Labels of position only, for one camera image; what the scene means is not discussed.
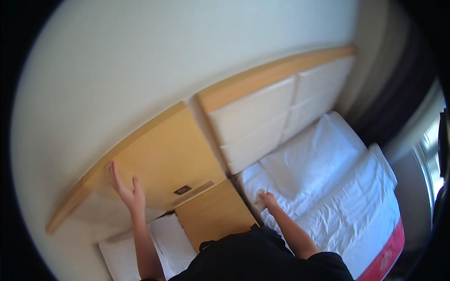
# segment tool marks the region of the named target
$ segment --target black shirt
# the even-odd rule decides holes
[[[322,252],[296,258],[281,236],[267,227],[200,245],[200,253],[170,281],[185,280],[353,280],[341,256]]]

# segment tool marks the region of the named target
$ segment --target headboard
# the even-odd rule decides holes
[[[283,58],[197,94],[232,174],[330,111],[355,59],[344,46]]]
[[[146,206],[158,210],[173,210],[226,180],[191,111],[180,102],[141,126],[102,157],[62,201],[47,225],[48,234],[53,234],[82,202],[86,208],[98,204],[106,208],[111,202],[119,201],[105,169],[110,160],[117,162],[128,188],[133,188],[132,176],[139,177],[146,193]],[[184,186],[192,189],[182,195],[174,193]]]

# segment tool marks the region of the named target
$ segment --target hand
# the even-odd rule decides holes
[[[262,193],[259,197],[264,200],[264,204],[267,206],[269,214],[273,215],[276,210],[281,209],[273,193],[266,191],[265,194]]]
[[[130,210],[131,216],[144,215],[145,214],[145,194],[139,183],[139,179],[133,176],[134,191],[131,191],[125,187],[120,178],[117,170],[117,164],[111,161],[108,166],[109,174],[111,176],[111,185],[114,190],[119,194],[122,201]]]

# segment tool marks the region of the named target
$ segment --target bed runner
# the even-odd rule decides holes
[[[356,281],[383,280],[400,256],[404,245],[405,233],[403,232],[403,224],[400,218],[383,249]]]

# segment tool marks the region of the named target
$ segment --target upholstered headboard panel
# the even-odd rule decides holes
[[[352,46],[271,62],[198,93],[232,174],[331,110],[354,62]]]

